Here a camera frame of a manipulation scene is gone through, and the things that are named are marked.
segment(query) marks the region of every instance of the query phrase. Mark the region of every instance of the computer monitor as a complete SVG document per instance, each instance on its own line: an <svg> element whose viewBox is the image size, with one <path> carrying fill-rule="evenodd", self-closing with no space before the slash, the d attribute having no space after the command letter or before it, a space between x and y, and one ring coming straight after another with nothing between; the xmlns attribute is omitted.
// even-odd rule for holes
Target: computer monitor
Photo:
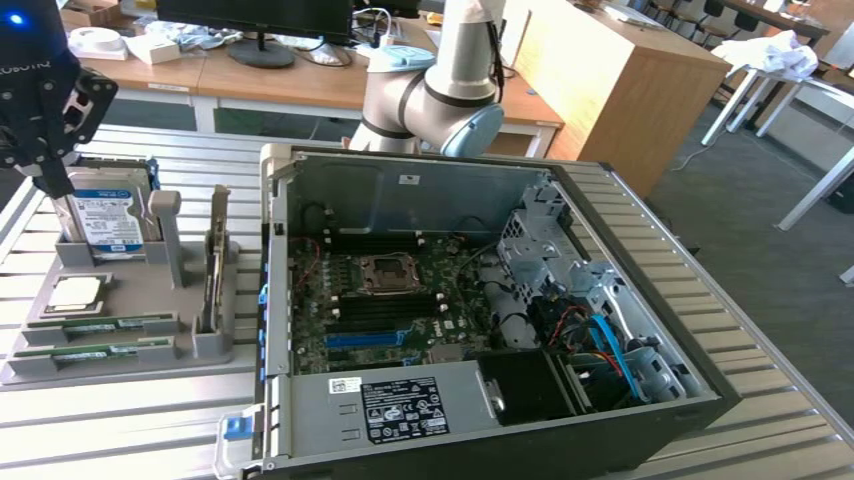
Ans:
<svg viewBox="0 0 854 480"><path fill-rule="evenodd" d="M281 68L293 55L279 44L265 43L264 34L323 37L347 43L351 36L353 0L159 0L157 17L169 22L257 32L257 40L228 47L240 63Z"/></svg>

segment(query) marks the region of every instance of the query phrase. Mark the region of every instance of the power supply label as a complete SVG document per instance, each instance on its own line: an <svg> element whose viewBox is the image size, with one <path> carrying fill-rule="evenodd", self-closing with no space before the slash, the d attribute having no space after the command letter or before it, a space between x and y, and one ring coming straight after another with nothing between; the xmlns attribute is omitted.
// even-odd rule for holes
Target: power supply label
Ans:
<svg viewBox="0 0 854 480"><path fill-rule="evenodd" d="M363 383L361 402L371 443L451 433L435 377Z"/></svg>

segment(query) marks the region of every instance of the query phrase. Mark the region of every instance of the sticker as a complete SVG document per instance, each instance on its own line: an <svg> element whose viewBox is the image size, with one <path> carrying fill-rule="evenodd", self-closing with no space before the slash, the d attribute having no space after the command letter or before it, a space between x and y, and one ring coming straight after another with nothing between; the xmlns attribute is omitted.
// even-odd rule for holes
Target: sticker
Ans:
<svg viewBox="0 0 854 480"><path fill-rule="evenodd" d="M137 218L128 212L133 198L126 190L85 190L73 193L73 206L86 243L104 252L142 248Z"/></svg>
<svg viewBox="0 0 854 480"><path fill-rule="evenodd" d="M120 318L118 319L118 327L120 328L142 328L142 321L149 320L148 318Z"/></svg>
<svg viewBox="0 0 854 480"><path fill-rule="evenodd" d="M50 357L50 359L57 362L80 362L82 360L94 360L98 358L106 358L106 352L68 353L64 355L53 355Z"/></svg>
<svg viewBox="0 0 854 480"><path fill-rule="evenodd" d="M420 175L400 175L400 179L397 180L400 185L417 185L421 183Z"/></svg>
<svg viewBox="0 0 854 480"><path fill-rule="evenodd" d="M356 393L361 387L361 377L329 378L329 394Z"/></svg>
<svg viewBox="0 0 854 480"><path fill-rule="evenodd" d="M189 92L188 87L167 85L164 83L149 83L148 88L153 88L154 90L168 90L169 92Z"/></svg>
<svg viewBox="0 0 854 480"><path fill-rule="evenodd" d="M365 383L361 403L373 444L451 433L435 377Z"/></svg>
<svg viewBox="0 0 854 480"><path fill-rule="evenodd" d="M112 332L116 330L116 326L110 323L102 323L100 325L78 325L76 327L62 328L65 333L90 333L90 332Z"/></svg>

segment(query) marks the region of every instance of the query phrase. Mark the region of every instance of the green circuit board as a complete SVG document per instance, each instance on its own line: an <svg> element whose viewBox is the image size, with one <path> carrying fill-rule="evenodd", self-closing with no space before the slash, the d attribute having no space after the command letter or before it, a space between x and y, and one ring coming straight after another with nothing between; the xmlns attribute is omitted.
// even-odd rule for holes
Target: green circuit board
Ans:
<svg viewBox="0 0 854 480"><path fill-rule="evenodd" d="M431 362L429 352L435 357L435 347L441 345L457 344L459 348L449 350L463 355L489 350L491 319L483 292L471 280L455 282L476 248L451 237L427 238L419 251L408 254L415 260L419 287L405 292L440 293L444 298L439 303L447 305L447 311L404 322L400 329L408 330L399 346L327 348L324 327L337 321L333 297L369 293L363 289L365 256L333 254L321 242L317 246L319 256L307 240L295 241L289 252L295 285L291 350L297 374L425 364ZM473 279L473 263L463 270L468 279Z"/></svg>

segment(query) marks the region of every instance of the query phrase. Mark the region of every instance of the hard drive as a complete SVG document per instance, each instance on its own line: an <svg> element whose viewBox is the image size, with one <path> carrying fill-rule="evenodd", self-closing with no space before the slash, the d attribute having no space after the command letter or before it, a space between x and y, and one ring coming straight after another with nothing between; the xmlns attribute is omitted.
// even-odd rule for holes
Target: hard drive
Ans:
<svg viewBox="0 0 854 480"><path fill-rule="evenodd" d="M144 243L163 239L148 210L156 161L81 158L66 170L74 193L53 201L65 241L88 243L102 260L144 256Z"/></svg>

